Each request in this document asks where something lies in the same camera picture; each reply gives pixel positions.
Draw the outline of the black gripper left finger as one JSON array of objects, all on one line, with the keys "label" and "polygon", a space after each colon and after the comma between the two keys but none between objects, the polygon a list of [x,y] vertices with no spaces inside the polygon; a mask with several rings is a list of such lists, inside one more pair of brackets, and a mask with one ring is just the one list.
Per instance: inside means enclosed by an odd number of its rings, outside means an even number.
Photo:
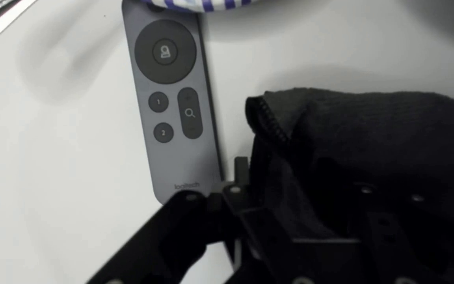
[{"label": "black gripper left finger", "polygon": [[236,160],[236,181],[220,193],[173,196],[87,284],[180,284],[215,244],[228,248],[234,267],[226,284],[291,284],[278,255],[289,239],[251,198],[247,158]]}]

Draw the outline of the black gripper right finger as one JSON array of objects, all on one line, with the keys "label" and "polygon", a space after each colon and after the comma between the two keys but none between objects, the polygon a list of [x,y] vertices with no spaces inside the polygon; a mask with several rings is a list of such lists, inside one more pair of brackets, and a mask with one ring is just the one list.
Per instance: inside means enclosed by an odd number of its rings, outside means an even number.
[{"label": "black gripper right finger", "polygon": [[348,234],[362,244],[370,284],[452,284],[418,259],[398,215],[374,185],[354,184],[346,195]]}]

